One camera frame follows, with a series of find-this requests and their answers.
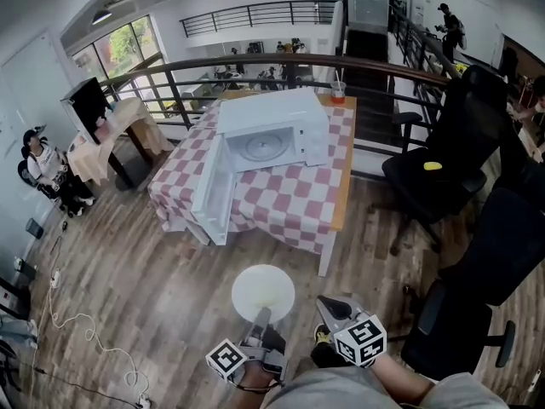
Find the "staircase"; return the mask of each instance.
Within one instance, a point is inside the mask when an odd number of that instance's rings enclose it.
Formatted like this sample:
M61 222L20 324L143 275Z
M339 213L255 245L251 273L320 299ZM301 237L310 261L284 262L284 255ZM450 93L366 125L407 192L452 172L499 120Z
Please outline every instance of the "staircase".
M347 37L347 56L360 59L388 61L386 35L350 30ZM347 70L344 80L348 86L387 92L387 75L361 70ZM401 135L398 125L392 123L393 99L375 93L363 93L347 88L347 95L358 97L356 138L401 147L401 142L388 135Z

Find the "black cap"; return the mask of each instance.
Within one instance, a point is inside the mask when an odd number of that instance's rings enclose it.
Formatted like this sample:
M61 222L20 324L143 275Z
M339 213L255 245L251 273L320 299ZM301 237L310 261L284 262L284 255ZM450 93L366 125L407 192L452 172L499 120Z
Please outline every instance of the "black cap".
M23 145L26 147L28 146L28 143L31 141L31 138L33 136L37 136L37 132L34 130L27 130L25 134L23 135Z

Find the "round plate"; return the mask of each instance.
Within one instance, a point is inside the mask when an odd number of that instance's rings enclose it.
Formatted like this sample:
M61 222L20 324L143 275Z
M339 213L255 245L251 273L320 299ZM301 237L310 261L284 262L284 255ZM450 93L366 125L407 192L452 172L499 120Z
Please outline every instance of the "round plate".
M260 133L248 138L240 155L254 162L264 162L280 156L289 145L274 133Z
M232 304L245 320L254 322L262 308L272 311L271 323L281 320L293 307L295 287L288 274L273 265L246 268L232 284Z

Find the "lower floor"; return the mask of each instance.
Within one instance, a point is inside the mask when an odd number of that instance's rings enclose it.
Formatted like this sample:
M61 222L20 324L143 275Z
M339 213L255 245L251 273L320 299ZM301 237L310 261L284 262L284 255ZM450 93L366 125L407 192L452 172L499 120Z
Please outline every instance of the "lower floor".
M129 143L117 147L123 158L136 155ZM238 341L248 323L231 302L232 282L245 268L267 263L282 268L295 284L295 305L278 323L287 340L287 380L312 368L309 354L313 329L319 322L316 296L344 295L375 313L389 336L408 331L412 317L404 285L425 293L438 268L455 263L468 245L467 225L482 202L441 223L445 247L430 250L425 233L414 225L397 257L388 253L400 216L387 210L368 212L372 203L387 204L393 196L386 183L353 177L345 227L337 235L330 269L317 276L319 257L278 242L259 230L239 233L227 246L201 245L190 233L165 233L146 189L120 193L113 181L96 189L95 205L81 218L67 220L54 211L29 257L39 275L32 286L32 318L43 316L36 366L49 374L119 399L135 402L135 389L123 381L131 369L120 353L103 354L85 340L91 327L80 317L56 329L47 308L49 275L61 270L60 287L52 291L52 310L59 321L77 313L92 315L102 344L128 351L150 382L156 407L229 408L234 388L224 384L204 360L222 339ZM501 332L507 319L517 326L513 357L494 367L497 349L486 349L476 376L510 403L522 403L545 345L545 266L494 311L490 333ZM403 343L388 351L399 355ZM18 350L25 363L32 351ZM30 393L31 369L20 367L23 392ZM61 380L36 375L34 406L40 408L127 407L72 387Z

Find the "pink and white checkered tablecloth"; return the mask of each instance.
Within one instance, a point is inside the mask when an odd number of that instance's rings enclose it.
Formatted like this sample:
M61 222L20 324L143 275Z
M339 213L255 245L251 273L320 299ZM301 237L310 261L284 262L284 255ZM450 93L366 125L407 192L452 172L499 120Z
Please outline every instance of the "pink and white checkered tablecloth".
M148 186L163 230L175 231L175 220L195 222L191 213L207 152L215 135L220 100L202 116L189 136L170 154ZM260 228L296 248L322 252L330 231L342 168L354 120L352 109L325 107L330 117L330 153L325 165L281 165L238 174L229 232Z

